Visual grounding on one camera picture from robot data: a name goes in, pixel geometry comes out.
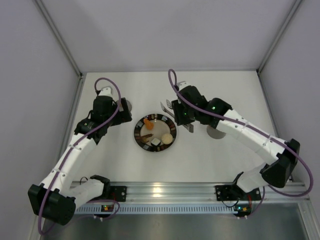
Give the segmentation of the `metal serving tongs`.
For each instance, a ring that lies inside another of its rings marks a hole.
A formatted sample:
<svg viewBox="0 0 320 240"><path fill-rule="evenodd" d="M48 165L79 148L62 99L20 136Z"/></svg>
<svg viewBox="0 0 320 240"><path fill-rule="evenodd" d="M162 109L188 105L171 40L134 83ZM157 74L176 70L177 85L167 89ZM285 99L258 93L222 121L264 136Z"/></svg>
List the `metal serving tongs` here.
<svg viewBox="0 0 320 240"><path fill-rule="evenodd" d="M166 100L166 106L160 102L160 106L161 106L161 109L167 113L168 115L170 115L172 118L175 118L175 115L170 111L170 110L173 110L173 107L172 107L172 104L169 100ZM191 124L191 123L188 123L188 124L183 124L182 125L185 129L187 129L187 131L189 133L194 133L194 125Z"/></svg>

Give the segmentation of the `white steamed bun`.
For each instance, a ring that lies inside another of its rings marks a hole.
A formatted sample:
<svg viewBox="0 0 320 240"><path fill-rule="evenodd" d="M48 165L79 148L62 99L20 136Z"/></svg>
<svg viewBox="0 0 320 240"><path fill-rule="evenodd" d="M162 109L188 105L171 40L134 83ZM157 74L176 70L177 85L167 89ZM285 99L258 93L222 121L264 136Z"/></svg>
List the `white steamed bun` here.
<svg viewBox="0 0 320 240"><path fill-rule="evenodd" d="M170 145L173 142L173 136L170 133L165 133L161 136L161 142L164 145Z"/></svg>

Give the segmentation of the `orange carrot piece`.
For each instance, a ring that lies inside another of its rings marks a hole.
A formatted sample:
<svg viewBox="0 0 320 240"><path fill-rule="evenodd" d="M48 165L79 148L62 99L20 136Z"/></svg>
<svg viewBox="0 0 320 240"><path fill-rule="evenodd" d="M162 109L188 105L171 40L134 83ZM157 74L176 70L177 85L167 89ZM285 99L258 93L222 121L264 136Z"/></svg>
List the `orange carrot piece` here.
<svg viewBox="0 0 320 240"><path fill-rule="evenodd" d="M147 130L151 131L154 128L154 123L148 120L147 118L143 119L143 123Z"/></svg>

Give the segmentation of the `black white sushi piece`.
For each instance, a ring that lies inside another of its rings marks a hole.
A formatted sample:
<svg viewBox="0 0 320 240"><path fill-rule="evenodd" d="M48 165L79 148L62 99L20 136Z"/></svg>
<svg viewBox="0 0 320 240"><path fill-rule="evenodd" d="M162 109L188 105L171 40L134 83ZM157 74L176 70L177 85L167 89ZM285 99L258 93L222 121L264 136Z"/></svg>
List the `black white sushi piece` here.
<svg viewBox="0 0 320 240"><path fill-rule="evenodd" d="M150 144L152 145L152 146L160 146L161 145L161 143L162 143L162 141L161 140L159 140L158 138L153 138L152 139L152 141L150 142Z"/></svg>

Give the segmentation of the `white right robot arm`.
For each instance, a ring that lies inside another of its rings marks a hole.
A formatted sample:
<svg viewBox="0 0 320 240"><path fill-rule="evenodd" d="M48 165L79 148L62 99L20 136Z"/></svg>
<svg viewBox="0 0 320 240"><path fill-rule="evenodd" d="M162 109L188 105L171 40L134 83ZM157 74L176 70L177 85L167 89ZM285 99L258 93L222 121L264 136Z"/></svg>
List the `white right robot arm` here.
<svg viewBox="0 0 320 240"><path fill-rule="evenodd" d="M257 128L220 98L208 101L195 86L181 82L174 85L177 99L172 101L175 122L202 125L227 134L256 153L263 164L240 172L227 186L227 194L237 199L261 187L283 188L298 163L300 143L285 141Z"/></svg>

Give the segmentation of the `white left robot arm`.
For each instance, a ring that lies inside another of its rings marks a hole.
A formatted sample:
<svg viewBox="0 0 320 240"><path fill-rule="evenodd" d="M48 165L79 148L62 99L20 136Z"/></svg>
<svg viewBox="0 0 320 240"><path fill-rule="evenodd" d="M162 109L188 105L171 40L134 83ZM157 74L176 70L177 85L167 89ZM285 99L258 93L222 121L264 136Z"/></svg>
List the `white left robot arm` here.
<svg viewBox="0 0 320 240"><path fill-rule="evenodd" d="M71 185L80 166L107 134L108 128L130 121L131 110L124 97L114 101L111 96L97 96L93 109L76 125L56 166L39 185L33 184L29 188L27 194L33 213L64 226L82 205L109 199L111 183L106 177L93 175L77 187Z"/></svg>

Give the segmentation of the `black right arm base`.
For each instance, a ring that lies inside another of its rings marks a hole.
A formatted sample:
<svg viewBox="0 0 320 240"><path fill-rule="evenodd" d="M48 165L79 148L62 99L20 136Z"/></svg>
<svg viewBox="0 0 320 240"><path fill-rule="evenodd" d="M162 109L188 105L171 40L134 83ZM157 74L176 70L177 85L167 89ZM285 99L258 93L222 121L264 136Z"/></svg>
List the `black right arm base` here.
<svg viewBox="0 0 320 240"><path fill-rule="evenodd" d="M241 190L231 184L215 186L216 199L219 202L236 201L242 196Z"/></svg>

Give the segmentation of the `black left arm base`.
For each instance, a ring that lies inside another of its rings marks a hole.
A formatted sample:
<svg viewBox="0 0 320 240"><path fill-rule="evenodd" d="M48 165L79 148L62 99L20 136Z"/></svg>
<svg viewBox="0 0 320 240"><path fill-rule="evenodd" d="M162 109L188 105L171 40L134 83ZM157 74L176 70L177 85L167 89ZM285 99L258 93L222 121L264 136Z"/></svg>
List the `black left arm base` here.
<svg viewBox="0 0 320 240"><path fill-rule="evenodd" d="M107 198L109 200L115 200L120 203L126 202L127 186L125 185L111 186L109 195Z"/></svg>

